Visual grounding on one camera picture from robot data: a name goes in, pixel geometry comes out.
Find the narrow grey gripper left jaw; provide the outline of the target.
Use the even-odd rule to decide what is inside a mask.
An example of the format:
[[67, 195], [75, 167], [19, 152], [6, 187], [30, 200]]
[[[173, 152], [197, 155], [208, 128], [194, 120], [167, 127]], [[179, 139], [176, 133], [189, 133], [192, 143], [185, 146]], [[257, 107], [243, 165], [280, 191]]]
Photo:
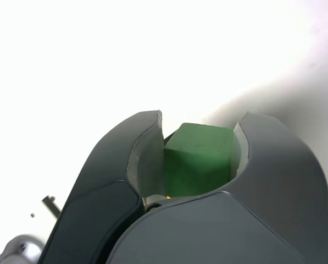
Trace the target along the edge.
[[145, 111], [103, 136], [87, 158], [40, 263], [106, 263], [122, 233], [165, 195], [162, 113]]

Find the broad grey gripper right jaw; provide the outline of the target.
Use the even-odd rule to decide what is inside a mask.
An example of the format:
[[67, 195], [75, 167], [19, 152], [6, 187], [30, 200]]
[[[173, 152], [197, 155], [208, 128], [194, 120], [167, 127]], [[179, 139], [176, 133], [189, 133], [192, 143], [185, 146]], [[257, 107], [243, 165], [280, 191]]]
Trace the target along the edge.
[[328, 263], [328, 186], [311, 149], [267, 115], [236, 128], [242, 173], [138, 219], [108, 263]]

